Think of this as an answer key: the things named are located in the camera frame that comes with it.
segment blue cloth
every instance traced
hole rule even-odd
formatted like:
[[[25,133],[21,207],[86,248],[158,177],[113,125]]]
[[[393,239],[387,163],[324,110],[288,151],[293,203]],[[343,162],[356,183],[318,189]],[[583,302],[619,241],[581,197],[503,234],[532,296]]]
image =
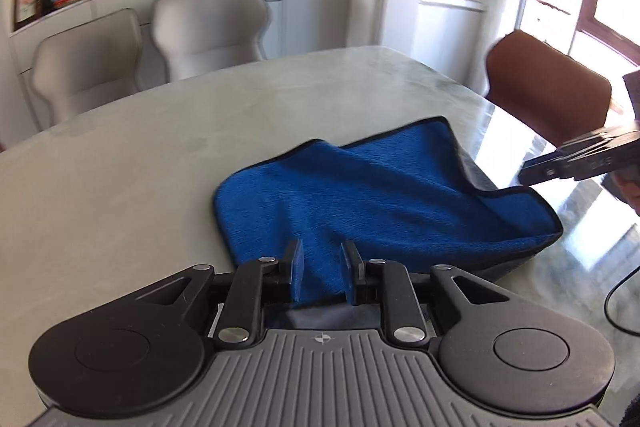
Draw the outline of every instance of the blue cloth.
[[[532,188],[475,188],[443,117],[341,148],[302,144],[226,179],[214,211],[236,264],[281,257],[290,239],[302,239],[302,303],[344,291],[340,243],[347,239],[363,259],[428,272],[438,263],[474,270],[527,258],[562,234]]]

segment crosshair symbol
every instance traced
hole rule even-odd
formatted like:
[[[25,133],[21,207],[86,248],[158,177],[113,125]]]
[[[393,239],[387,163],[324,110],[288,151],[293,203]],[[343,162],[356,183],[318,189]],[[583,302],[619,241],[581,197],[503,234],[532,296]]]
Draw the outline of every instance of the crosshair symbol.
[[[320,344],[326,344],[329,341],[332,341],[334,338],[330,337],[328,334],[324,333],[324,331],[322,332],[321,335],[318,335],[317,337],[314,337],[314,340]]]

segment human hand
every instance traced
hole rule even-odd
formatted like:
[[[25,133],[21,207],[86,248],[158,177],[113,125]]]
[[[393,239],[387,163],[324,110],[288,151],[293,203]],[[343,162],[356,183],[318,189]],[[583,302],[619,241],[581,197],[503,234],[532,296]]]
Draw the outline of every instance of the human hand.
[[[625,180],[617,172],[613,173],[613,181],[616,182],[629,206],[640,216],[640,185],[638,182]]]

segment marble table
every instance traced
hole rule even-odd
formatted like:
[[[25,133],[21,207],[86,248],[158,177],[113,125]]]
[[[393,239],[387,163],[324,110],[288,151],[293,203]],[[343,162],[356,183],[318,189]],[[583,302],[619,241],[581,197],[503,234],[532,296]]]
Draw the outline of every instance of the marble table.
[[[27,359],[47,328],[186,266],[233,268],[210,209],[228,175],[311,138],[346,144],[436,115],[498,187],[550,149],[465,87],[370,47],[168,84],[0,154],[0,425],[23,426],[43,409]],[[601,409],[617,423],[640,392],[640,339],[610,327],[602,302],[640,263],[638,218],[594,180],[538,190],[566,232],[502,284],[609,339],[618,367]],[[637,279],[613,303],[636,328]]]

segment gray ribbed plate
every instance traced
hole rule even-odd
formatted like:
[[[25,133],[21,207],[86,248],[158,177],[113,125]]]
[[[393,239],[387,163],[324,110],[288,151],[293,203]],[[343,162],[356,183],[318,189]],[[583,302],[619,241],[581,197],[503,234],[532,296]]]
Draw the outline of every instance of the gray ribbed plate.
[[[431,359],[375,330],[271,330],[258,346],[219,354],[203,379],[163,409],[126,420],[49,409],[34,427],[604,427],[594,408],[516,420],[458,396]]]

